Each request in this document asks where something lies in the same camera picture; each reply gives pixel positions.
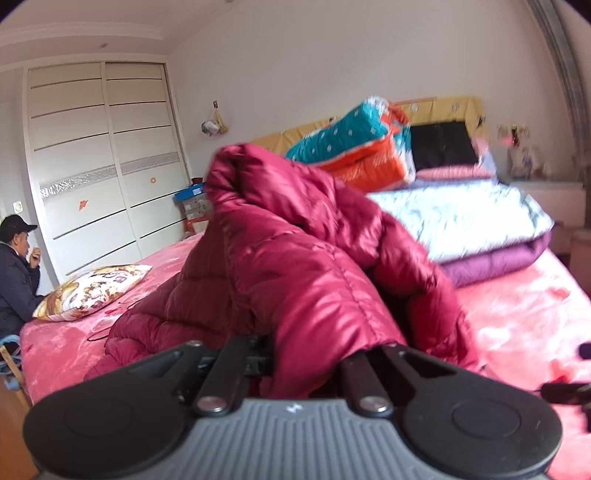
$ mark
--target decorative strip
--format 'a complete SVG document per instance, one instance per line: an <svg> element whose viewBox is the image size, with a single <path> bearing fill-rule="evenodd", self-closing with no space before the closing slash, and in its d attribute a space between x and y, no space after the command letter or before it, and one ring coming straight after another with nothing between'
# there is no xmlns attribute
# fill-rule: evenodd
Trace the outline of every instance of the decorative strip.
<svg viewBox="0 0 591 480"><path fill-rule="evenodd" d="M115 177L117 177L117 170L114 165L97 168L96 170L89 170L80 173L79 175L72 175L65 179L41 185L41 198L47 200L66 192L79 190L100 181L114 179Z"/></svg>
<svg viewBox="0 0 591 480"><path fill-rule="evenodd" d="M161 167L163 165L170 165L180 161L177 152L164 153L162 155L154 155L153 157L139 158L121 164L121 172L123 175L129 175L137 171L148 170L149 168ZM57 197L66 192L73 192L75 190L99 183L100 181L114 179L117 176L117 170L114 165L108 167L97 168L96 170L89 170L79 175L72 175L65 179L57 180L51 183L41 185L41 198L46 200L52 197Z"/></svg>
<svg viewBox="0 0 591 480"><path fill-rule="evenodd" d="M137 171L148 170L149 168L161 167L163 165L170 165L180 161L177 152L163 153L161 155L154 155L153 157L139 158L121 164L121 172L123 175L129 175Z"/></svg>
<svg viewBox="0 0 591 480"><path fill-rule="evenodd" d="M591 160L589 113L579 68L554 1L527 0L527 3L539 24L558 70L563 95L569 108L570 126L577 149L577 165L585 166L586 160Z"/></svg>

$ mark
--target blue box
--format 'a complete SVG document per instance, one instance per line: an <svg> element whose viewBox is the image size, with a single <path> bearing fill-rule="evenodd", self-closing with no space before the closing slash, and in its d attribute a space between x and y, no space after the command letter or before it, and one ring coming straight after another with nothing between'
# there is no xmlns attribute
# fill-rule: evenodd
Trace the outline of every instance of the blue box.
<svg viewBox="0 0 591 480"><path fill-rule="evenodd" d="M201 195L205 192L205 184L204 183L196 183L195 185L191 185L186 189L181 190L174 194L174 201L182 203L185 200L189 200L197 195Z"/></svg>

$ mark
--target wardrobe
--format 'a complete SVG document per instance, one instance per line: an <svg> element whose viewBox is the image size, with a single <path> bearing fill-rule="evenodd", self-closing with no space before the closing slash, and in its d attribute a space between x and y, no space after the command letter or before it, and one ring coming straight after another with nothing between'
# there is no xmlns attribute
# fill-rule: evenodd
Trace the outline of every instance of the wardrobe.
<svg viewBox="0 0 591 480"><path fill-rule="evenodd" d="M25 103L31 188L60 282L183 238L173 195L189 179L163 65L31 69Z"/></svg>

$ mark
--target folded quilt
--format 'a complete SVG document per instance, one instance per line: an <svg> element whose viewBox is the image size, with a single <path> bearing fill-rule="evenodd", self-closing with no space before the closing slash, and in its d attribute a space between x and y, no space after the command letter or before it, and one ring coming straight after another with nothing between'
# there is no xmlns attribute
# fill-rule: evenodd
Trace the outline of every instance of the folded quilt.
<svg viewBox="0 0 591 480"><path fill-rule="evenodd" d="M362 192L399 186L415 175L408 116L376 96L306 135L285 157L314 165Z"/></svg>
<svg viewBox="0 0 591 480"><path fill-rule="evenodd" d="M466 287L503 277L532 265L548 248L551 233L532 241L441 264L454 286Z"/></svg>
<svg viewBox="0 0 591 480"><path fill-rule="evenodd" d="M367 196L399 220L437 263L529 242L554 225L530 195L487 181Z"/></svg>

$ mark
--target wall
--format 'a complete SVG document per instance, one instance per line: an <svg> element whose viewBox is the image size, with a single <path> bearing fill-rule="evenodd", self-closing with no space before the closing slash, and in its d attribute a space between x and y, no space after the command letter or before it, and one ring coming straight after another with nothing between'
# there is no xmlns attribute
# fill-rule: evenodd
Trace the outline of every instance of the wall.
<svg viewBox="0 0 591 480"><path fill-rule="evenodd" d="M558 0L556 7L573 48L583 87L587 93L587 111L591 114L591 25L567 2Z"/></svg>
<svg viewBox="0 0 591 480"><path fill-rule="evenodd" d="M14 212L12 204L20 200L23 206L23 212L20 214L22 218L26 222L37 223L31 189L28 185L20 111L20 102L16 99L0 103L0 197L7 214ZM47 251L39 230L29 235L29 243L31 248L41 248L41 282L38 293L45 295L58 283L47 258Z"/></svg>
<svg viewBox="0 0 591 480"><path fill-rule="evenodd" d="M168 68L193 176L212 152L334 113L369 95L485 101L492 136L527 124L556 176L574 141L549 52L523 1L246 0L175 48ZM200 124L218 100L229 132ZM493 142L500 169L506 151Z"/></svg>

